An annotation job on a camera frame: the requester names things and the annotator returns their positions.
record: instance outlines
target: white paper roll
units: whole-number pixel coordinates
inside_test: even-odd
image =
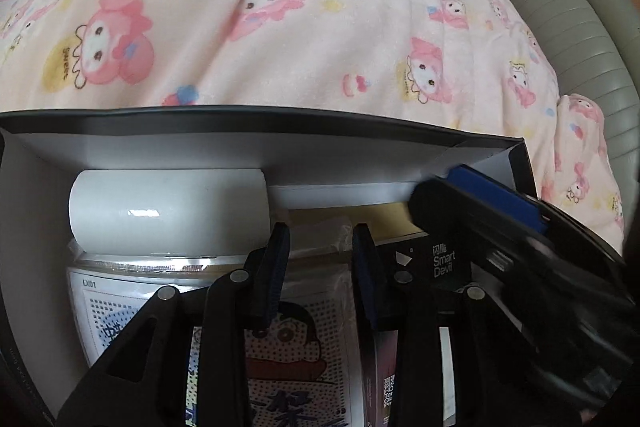
[[[102,255],[246,255],[270,235],[258,169],[83,171],[69,220],[80,247]]]

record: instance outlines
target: cartoon rabbit print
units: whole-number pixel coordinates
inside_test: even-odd
[[[491,0],[489,3],[494,11],[494,15],[500,19],[502,25],[507,29],[511,28],[511,20],[509,19],[509,13],[504,3],[498,0]]]
[[[265,22],[281,21],[289,10],[302,8],[305,0],[242,0],[230,41],[255,32]]]
[[[412,50],[406,58],[406,77],[418,93],[418,101],[450,103],[452,92],[442,76],[442,50],[422,39],[411,39]]]
[[[598,126],[598,154],[607,155],[607,142],[604,139],[604,114],[596,103],[580,94],[569,95],[569,111],[580,114]]]
[[[615,215],[616,225],[620,227],[620,230],[625,230],[625,220],[622,217],[622,200],[620,199],[620,194],[615,193],[611,202],[611,210]]]
[[[515,93],[522,107],[527,108],[536,101],[536,94],[529,89],[529,76],[524,64],[510,62],[510,76],[507,79],[507,86]]]
[[[453,28],[468,29],[466,21],[466,8],[461,0],[442,1],[442,9],[429,6],[429,19],[432,21],[447,23]]]
[[[116,77],[137,84],[148,77],[154,63],[154,49],[144,32],[153,23],[142,15],[141,0],[100,0],[100,9],[87,24],[78,26],[80,44],[72,71],[75,85],[108,84]]]
[[[589,192],[589,181],[584,175],[584,164],[579,162],[574,166],[575,182],[566,191],[566,198],[572,203],[579,203],[587,197]]]

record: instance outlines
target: pink blanket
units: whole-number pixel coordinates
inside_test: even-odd
[[[509,0],[0,0],[0,110],[259,104],[523,136],[540,195],[622,244],[593,102]]]

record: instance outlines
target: open cardboard box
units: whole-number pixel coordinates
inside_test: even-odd
[[[417,182],[465,163],[535,196],[521,139],[359,114],[35,110],[1,115],[0,132],[0,372],[45,419],[88,368],[65,273],[82,170],[259,168],[272,209],[312,209],[406,201]]]

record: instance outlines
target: gray leather headboard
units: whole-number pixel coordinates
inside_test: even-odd
[[[560,94],[605,115],[609,161],[626,220],[638,193],[640,14],[630,0],[511,0],[558,74]]]

